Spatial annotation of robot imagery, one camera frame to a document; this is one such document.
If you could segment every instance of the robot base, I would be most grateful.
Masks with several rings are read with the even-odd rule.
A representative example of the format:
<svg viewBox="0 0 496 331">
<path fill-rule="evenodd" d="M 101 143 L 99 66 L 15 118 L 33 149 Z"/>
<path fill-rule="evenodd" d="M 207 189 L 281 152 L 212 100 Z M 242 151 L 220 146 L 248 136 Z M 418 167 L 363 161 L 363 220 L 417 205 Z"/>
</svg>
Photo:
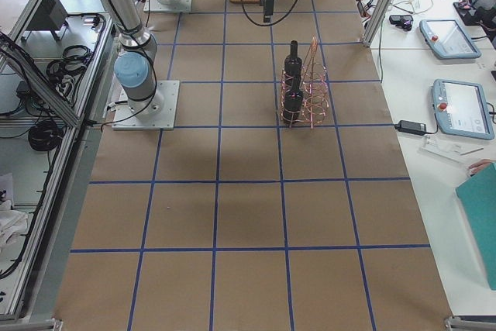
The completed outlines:
<svg viewBox="0 0 496 331">
<path fill-rule="evenodd" d="M 152 13 L 191 13 L 193 0 L 171 0 L 169 4 L 159 3 L 157 0 L 146 0 L 145 12 Z"/>
<path fill-rule="evenodd" d="M 179 81 L 158 81 L 157 90 L 164 97 L 162 109 L 154 114 L 144 116 L 138 114 L 123 122 L 113 123 L 112 128 L 117 130 L 174 129 L 179 85 Z M 122 90 L 119 100 L 127 100 L 124 90 Z M 128 105 L 120 105 L 115 111 L 114 120 L 122 120 L 132 115 L 133 112 Z"/>
</svg>

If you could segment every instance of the wine bottle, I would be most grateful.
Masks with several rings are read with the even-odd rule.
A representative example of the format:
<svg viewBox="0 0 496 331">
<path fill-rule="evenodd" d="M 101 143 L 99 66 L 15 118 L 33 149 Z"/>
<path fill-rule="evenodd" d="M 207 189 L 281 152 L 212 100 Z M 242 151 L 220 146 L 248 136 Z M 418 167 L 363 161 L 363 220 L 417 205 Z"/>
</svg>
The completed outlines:
<svg viewBox="0 0 496 331">
<path fill-rule="evenodd" d="M 296 74 L 292 78 L 291 88 L 284 94 L 284 110 L 282 120 L 288 126 L 296 122 L 300 115 L 301 103 L 303 102 L 303 91 L 300 89 L 301 75 Z"/>
<path fill-rule="evenodd" d="M 298 42 L 296 40 L 291 41 L 289 56 L 284 60 L 284 72 L 286 74 L 284 83 L 291 87 L 293 85 L 293 77 L 295 75 L 301 75 L 301 66 L 303 62 L 301 58 L 298 57 Z"/>
</svg>

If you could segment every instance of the tablet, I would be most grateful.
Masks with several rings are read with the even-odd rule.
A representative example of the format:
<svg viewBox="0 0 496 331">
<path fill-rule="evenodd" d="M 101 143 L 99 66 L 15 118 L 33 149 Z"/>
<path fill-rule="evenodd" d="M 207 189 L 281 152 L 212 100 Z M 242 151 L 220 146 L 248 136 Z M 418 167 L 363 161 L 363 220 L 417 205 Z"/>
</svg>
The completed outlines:
<svg viewBox="0 0 496 331">
<path fill-rule="evenodd" d="M 481 52 L 457 19 L 423 19 L 425 41 L 440 59 L 478 58 Z"/>
<path fill-rule="evenodd" d="M 432 100 L 438 126 L 444 133 L 494 139 L 491 117 L 480 84 L 436 79 L 432 86 Z"/>
</svg>

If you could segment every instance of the tablet screen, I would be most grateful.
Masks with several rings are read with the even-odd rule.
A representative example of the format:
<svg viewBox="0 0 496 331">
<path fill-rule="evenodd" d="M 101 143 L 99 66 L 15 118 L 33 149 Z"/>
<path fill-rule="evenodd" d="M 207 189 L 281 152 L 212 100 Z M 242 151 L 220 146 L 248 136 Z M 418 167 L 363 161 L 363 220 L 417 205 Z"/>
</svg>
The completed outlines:
<svg viewBox="0 0 496 331">
<path fill-rule="evenodd" d="M 449 126 L 460 131 L 488 133 L 478 87 L 445 82 L 444 88 Z"/>
<path fill-rule="evenodd" d="M 443 46 L 447 55 L 459 55 L 473 53 L 474 49 L 470 45 L 462 30 L 453 20 L 427 22 L 434 35 L 439 38 L 436 43 Z"/>
</svg>

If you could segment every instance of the blue joint cap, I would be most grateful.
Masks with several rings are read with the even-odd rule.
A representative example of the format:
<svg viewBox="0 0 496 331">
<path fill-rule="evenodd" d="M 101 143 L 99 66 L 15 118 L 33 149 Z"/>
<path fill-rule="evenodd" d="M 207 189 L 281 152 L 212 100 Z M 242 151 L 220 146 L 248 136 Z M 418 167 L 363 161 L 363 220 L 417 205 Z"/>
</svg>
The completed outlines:
<svg viewBox="0 0 496 331">
<path fill-rule="evenodd" d="M 124 88 L 137 88 L 148 77 L 150 67 L 145 57 L 136 52 L 120 56 L 114 64 L 114 73 Z"/>
</svg>

